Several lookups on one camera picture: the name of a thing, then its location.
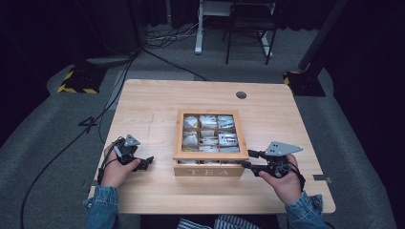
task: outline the desk leg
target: desk leg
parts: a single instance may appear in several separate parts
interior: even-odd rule
[[[195,54],[202,54],[203,52],[203,0],[200,0],[199,7],[199,29],[197,30],[196,49]]]
[[[265,56],[267,56],[268,50],[269,50],[268,41],[267,41],[266,36],[267,36],[267,34],[265,34],[265,36],[263,36],[263,38],[262,38],[262,45],[263,45],[263,50],[265,51]]]

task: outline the wooden table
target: wooden table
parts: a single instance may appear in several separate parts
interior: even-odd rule
[[[240,99],[236,92],[245,92]],[[119,189],[119,211],[134,214],[278,214],[284,204],[250,170],[242,177],[175,177],[173,151],[178,109],[238,110],[247,148],[263,151],[271,140],[302,146],[295,153],[309,195],[322,194],[325,213],[335,210],[303,120],[288,86],[166,80],[127,80],[106,147],[119,136],[140,141],[136,155],[154,156],[147,171],[131,174]],[[266,164],[252,158],[253,163]]]

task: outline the black cable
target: black cable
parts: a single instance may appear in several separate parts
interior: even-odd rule
[[[91,63],[89,62],[89,60],[87,60],[92,66],[94,66],[95,68],[98,69],[109,69],[109,68],[113,68],[115,66],[119,66],[119,65],[124,65],[127,64],[131,61],[132,59],[132,55],[129,55],[127,59],[123,59],[123,60],[117,60],[117,61],[111,61],[111,62],[106,62],[106,63]]]
[[[127,68],[125,70],[125,76],[128,73],[129,67],[132,65],[132,63],[134,62],[135,57],[132,58],[131,62],[127,65]],[[122,90],[123,84],[121,84],[120,88],[119,88],[119,92]],[[33,182],[31,183],[31,185],[28,188],[28,191],[26,193],[26,195],[24,196],[23,202],[21,204],[21,210],[20,210],[20,228],[24,229],[24,208],[25,208],[25,204],[27,202],[28,196],[30,195],[31,189],[33,187],[33,185],[39,180],[39,178],[42,176],[42,174],[48,169],[48,167],[58,158],[60,157],[67,149],[69,149],[69,147],[71,147],[84,133],[87,132],[88,129],[90,129],[93,124],[95,124],[99,118],[101,118],[104,113],[106,111],[108,111],[108,109],[114,104],[114,102],[116,101],[116,99],[118,98],[118,95],[116,95],[116,97],[114,98],[114,100],[110,103],[110,105],[108,105],[108,107],[101,113],[98,115],[98,117],[96,117],[87,128],[85,128],[78,136],[75,137],[74,140],[72,140],[67,146],[65,146],[56,156],[54,156],[43,168],[42,170],[39,172],[39,174],[35,177],[35,179],[33,180]]]
[[[171,65],[171,66],[174,66],[174,67],[176,67],[176,68],[178,68],[178,69],[181,69],[181,70],[184,70],[184,71],[186,71],[186,72],[192,73],[192,74],[198,76],[199,78],[201,78],[203,81],[211,81],[211,80],[205,78],[204,76],[202,76],[202,75],[200,75],[200,74],[194,73],[194,72],[192,72],[192,71],[190,71],[190,70],[188,70],[188,69],[186,69],[186,68],[184,68],[184,67],[182,67],[182,66],[179,66],[178,64],[175,64],[175,63],[173,63],[173,62],[171,62],[171,61],[169,61],[169,60],[166,60],[166,59],[163,58],[163,57],[160,57],[160,56],[158,56],[158,55],[156,55],[156,54],[154,54],[154,53],[151,53],[151,52],[145,50],[144,48],[142,48],[142,49],[143,49],[146,53],[148,53],[148,54],[150,54],[150,55],[152,55],[152,56],[155,56],[157,59],[163,61],[163,62],[166,63],[166,64],[169,64],[169,65]]]
[[[101,169],[104,170],[105,167],[107,167],[107,165],[111,162],[111,161],[107,162],[107,159],[110,156],[111,152],[113,152],[114,146],[116,146],[116,142],[114,142],[113,146],[108,150],[107,155],[104,154],[104,159],[102,160],[102,163],[101,163],[101,166],[100,166]]]
[[[119,77],[119,79],[118,79],[116,85],[114,85],[113,89],[111,90],[110,96],[108,96],[107,102],[105,103],[103,110],[106,109],[107,104],[108,104],[108,101],[110,101],[111,95],[113,94],[113,91],[114,91],[114,89],[117,87],[117,85],[118,85],[119,82],[121,82],[121,87],[120,87],[120,89],[122,89],[123,84],[124,84],[124,82],[125,82],[126,75],[127,75],[127,73],[128,73],[128,69],[129,69],[129,66],[128,66],[128,65],[125,67],[124,71],[122,71],[122,74],[121,74],[121,76]],[[99,136],[101,142],[102,142],[103,144],[105,144],[105,141],[102,139],[102,136],[101,136],[101,122],[102,122],[102,119],[103,119],[103,118],[104,118],[104,115],[101,116],[101,119],[100,119],[100,121],[99,121],[99,123],[98,123],[98,136]]]
[[[298,169],[298,167],[297,167],[296,165],[294,165],[294,164],[291,163],[291,162],[288,162],[288,164],[289,164],[289,165],[292,165],[292,167],[295,168],[296,172],[298,172],[298,174],[300,174],[300,170]]]
[[[137,51],[138,48],[136,48],[134,51],[132,52],[117,52],[114,49],[111,49],[107,44],[105,44],[105,42],[101,39],[101,37],[97,34],[95,27],[92,25],[92,23],[90,22],[89,17],[86,15],[86,12],[84,11],[84,9],[80,6],[80,4],[77,2],[77,0],[75,0],[75,3],[77,4],[77,7],[80,9],[81,14],[83,14],[84,18],[86,19],[87,24],[90,26],[90,29],[92,30],[93,34],[95,35],[95,37],[97,38],[97,40],[101,43],[101,45],[103,45],[107,50],[109,50],[110,52],[113,52],[115,54],[124,54],[124,55],[132,55],[134,54],[134,52]]]
[[[113,160],[108,161],[107,164],[105,164],[104,169],[107,168],[107,166],[108,166],[111,162],[113,162],[113,161],[115,161],[115,160],[118,160],[118,158],[115,158],[115,159],[113,159]]]
[[[194,25],[193,27],[189,28],[189,29],[184,29],[182,31],[180,31],[179,29],[177,29],[177,31],[173,34],[170,34],[169,31],[166,35],[161,35],[159,31],[149,31],[146,34],[146,38],[144,39],[144,43],[143,45],[149,49],[160,49],[160,48],[166,48],[168,46],[170,46],[171,44],[175,43],[176,41],[182,41],[185,39],[188,39],[190,36],[196,35],[196,34],[189,34],[186,35],[188,32],[193,32],[196,30],[197,25]],[[159,34],[159,36],[155,36],[152,35],[152,37],[148,37],[149,33],[155,33],[157,32]],[[153,41],[160,41],[159,45],[155,45],[152,44]]]

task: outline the power cord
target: power cord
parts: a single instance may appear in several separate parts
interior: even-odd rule
[[[118,92],[117,92],[117,94],[116,94],[116,98],[114,98],[114,100],[113,100],[113,103],[114,103],[114,101],[117,99],[117,96],[119,95],[119,93],[120,93],[120,91],[122,90],[122,87],[123,87],[123,85],[124,85],[124,83],[125,83],[125,79],[126,79],[126,76],[127,76],[127,73],[128,73],[128,70],[129,70],[129,67],[130,67],[130,66],[131,66],[131,65],[129,65],[129,66],[127,65],[127,66],[125,67],[124,71],[122,71],[121,76],[119,77],[119,79],[118,79],[116,85],[114,85],[113,89],[111,90],[110,96],[108,97],[107,102],[105,103],[103,110],[106,109],[107,104],[108,104],[108,101],[110,101],[111,95],[113,95],[114,89],[117,87],[117,85],[119,84],[119,82],[121,82],[121,86],[120,86],[120,88],[119,88],[119,90],[118,90]],[[100,119],[100,121],[99,121],[99,123],[98,123],[98,136],[99,136],[101,142],[102,142],[103,144],[105,144],[105,141],[102,139],[102,136],[101,136],[101,123],[102,123],[102,119],[103,119],[103,118],[104,118],[104,114],[101,116],[101,119]]]
[[[115,53],[115,54],[121,54],[121,55],[129,55],[129,60],[131,58],[131,56],[136,53],[138,51],[138,48],[134,49],[132,52],[118,52],[112,48],[110,48],[107,44],[105,44],[105,42],[103,41],[103,39],[101,39],[101,37],[98,35],[98,33],[96,32],[95,27],[92,25],[92,22],[90,21],[89,17],[86,15],[86,12],[84,11],[84,9],[80,6],[80,4],[77,2],[77,0],[75,0],[75,3],[77,4],[77,7],[80,9],[81,14],[84,16],[84,18],[86,19],[87,24],[89,25],[90,29],[92,30],[93,34],[95,35],[96,39],[98,40],[98,42],[100,42],[101,45],[103,45],[108,51]]]
[[[196,33],[188,34],[191,31],[195,31],[198,27],[199,23],[194,24],[192,27],[189,29],[183,29],[180,31],[180,29],[177,29],[177,31],[173,34],[171,34],[170,30],[167,34],[162,35],[160,31],[149,31],[146,33],[146,38],[144,39],[143,45],[149,49],[160,49],[160,48],[166,48],[170,46],[171,44],[175,43],[176,41],[182,41],[190,36],[195,36],[197,35]],[[160,41],[159,45],[152,44],[152,42]]]
[[[117,160],[117,159],[114,159],[114,160],[111,160],[111,161],[107,162],[108,157],[110,156],[111,152],[113,152],[113,150],[114,150],[114,146],[117,146],[117,141],[115,141],[115,142],[113,143],[113,146],[108,150],[107,155],[104,154],[104,159],[103,159],[103,161],[102,161],[102,163],[101,163],[101,166],[98,168],[98,174],[97,174],[97,183],[98,183],[98,184],[100,184],[101,181],[102,181],[102,178],[103,178],[103,176],[104,176],[104,170],[105,170],[105,168],[107,168],[107,166],[108,166],[111,162],[113,162],[114,160]]]
[[[176,63],[173,63],[173,62],[171,62],[171,61],[169,61],[169,60],[167,60],[167,59],[161,57],[161,56],[158,56],[158,55],[156,55],[156,54],[154,54],[154,53],[152,53],[152,52],[149,52],[149,51],[145,50],[144,48],[142,48],[142,49],[143,49],[146,53],[148,53],[148,54],[150,54],[150,55],[156,57],[157,59],[163,61],[163,62],[166,63],[166,64],[169,64],[169,65],[171,65],[171,66],[173,66],[173,67],[176,67],[176,68],[178,68],[178,69],[181,69],[181,70],[183,70],[183,71],[192,73],[192,74],[196,75],[197,77],[201,78],[203,81],[211,81],[210,79],[205,78],[204,76],[202,76],[202,75],[200,75],[200,74],[198,74],[198,73],[194,73],[194,72],[192,72],[192,71],[190,71],[190,70],[188,70],[188,69],[186,69],[186,68],[184,68],[184,67],[182,67],[182,66],[180,66],[180,65],[178,65],[178,64],[176,64]]]
[[[135,57],[133,57],[131,59],[131,61],[129,62],[129,64],[126,66],[125,69],[125,76],[128,73],[129,67],[132,65],[132,63],[134,62]],[[123,83],[121,84],[119,91],[122,90],[123,87]],[[42,170],[39,172],[39,174],[35,177],[35,179],[33,180],[33,182],[31,183],[31,185],[28,188],[28,191],[26,193],[26,195],[24,196],[23,202],[21,204],[21,209],[20,209],[20,228],[24,229],[24,209],[25,209],[25,204],[27,202],[28,196],[30,195],[31,189],[33,188],[33,185],[39,180],[39,178],[44,174],[44,172],[48,169],[48,167],[58,158],[60,157],[67,149],[69,149],[69,147],[71,147],[84,133],[87,132],[87,130],[89,128],[91,128],[93,126],[93,124],[95,124],[99,118],[101,118],[107,111],[108,109],[110,109],[110,107],[114,104],[114,102],[117,100],[118,95],[116,95],[116,97],[113,99],[113,101],[110,103],[110,105],[108,105],[107,108],[104,109],[104,111],[99,114],[93,121],[92,123],[90,123],[90,125],[85,128],[78,136],[76,136],[74,138],[74,140],[72,140],[67,146],[65,146],[56,156],[54,156],[43,168]]]

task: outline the denim sleeve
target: denim sleeve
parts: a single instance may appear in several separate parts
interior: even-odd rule
[[[84,201],[88,217],[86,228],[114,228],[118,215],[117,189],[97,186],[93,198]]]
[[[329,228],[322,219],[323,205],[321,195],[308,197],[307,193],[303,191],[297,201],[286,206],[291,228]]]

